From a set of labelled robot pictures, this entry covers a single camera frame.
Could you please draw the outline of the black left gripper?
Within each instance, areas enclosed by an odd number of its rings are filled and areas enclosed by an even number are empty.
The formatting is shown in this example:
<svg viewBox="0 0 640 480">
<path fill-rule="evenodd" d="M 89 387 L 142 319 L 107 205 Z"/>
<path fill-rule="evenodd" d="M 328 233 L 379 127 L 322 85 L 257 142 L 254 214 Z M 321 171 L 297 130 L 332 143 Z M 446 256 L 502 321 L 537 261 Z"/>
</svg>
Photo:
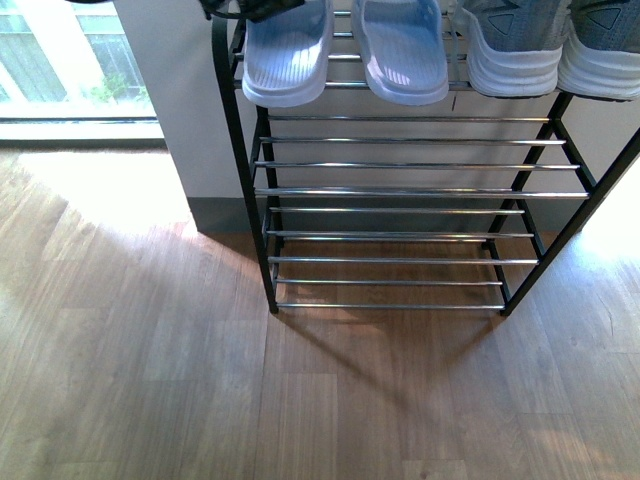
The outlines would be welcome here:
<svg viewBox="0 0 640 480">
<path fill-rule="evenodd" d="M 207 20 L 213 16 L 226 20 L 262 22 L 305 4 L 304 0 L 200 0 Z"/>
</svg>

